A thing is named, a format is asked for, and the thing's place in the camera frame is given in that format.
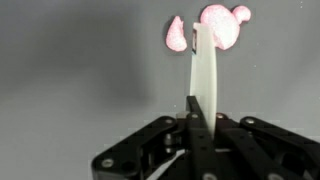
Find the pink blob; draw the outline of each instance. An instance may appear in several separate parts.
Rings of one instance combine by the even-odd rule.
[[[170,25],[166,38],[167,46],[177,52],[184,51],[187,48],[187,41],[184,37],[183,21],[176,16]]]
[[[234,11],[236,16],[220,4],[208,6],[202,12],[200,22],[211,28],[218,48],[226,50],[237,41],[240,33],[239,22],[249,20],[251,16],[251,13],[248,13],[250,10],[243,7],[236,8],[237,11]]]
[[[245,6],[236,7],[232,14],[236,17],[239,24],[241,24],[243,21],[249,21],[251,18],[251,11]]]

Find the screw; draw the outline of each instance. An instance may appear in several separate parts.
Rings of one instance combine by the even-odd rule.
[[[214,174],[205,173],[202,177],[203,180],[218,180]]]
[[[284,180],[283,177],[281,177],[279,174],[276,173],[270,173],[268,175],[268,180]]]
[[[198,117],[198,114],[192,114],[192,118],[197,119]]]
[[[104,161],[102,161],[101,165],[104,168],[110,168],[113,166],[114,161],[112,159],[105,159]]]
[[[171,123],[173,123],[173,121],[172,121],[171,119],[167,119],[167,120],[166,120],[166,123],[167,123],[167,124],[171,124]]]
[[[253,119],[247,119],[246,122],[247,122],[248,124],[254,124],[254,120],[253,120]]]
[[[222,114],[217,114],[217,118],[223,119],[223,115]]]

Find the gray backdrop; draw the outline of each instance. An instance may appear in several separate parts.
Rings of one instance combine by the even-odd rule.
[[[218,110],[319,140],[320,1],[1,0],[1,179],[91,180],[96,153],[183,111],[191,51],[164,34],[180,15],[190,45],[212,3],[253,13],[217,53]]]

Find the pink splash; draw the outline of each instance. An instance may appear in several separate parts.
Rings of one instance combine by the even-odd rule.
[[[168,30],[166,38],[167,46],[177,52],[184,51],[187,48],[187,41],[184,37],[183,21],[176,16]]]
[[[212,29],[216,46],[226,50],[237,41],[242,21],[249,21],[250,17],[251,12],[245,6],[239,6],[231,13],[223,5],[217,4],[204,9],[200,22]]]

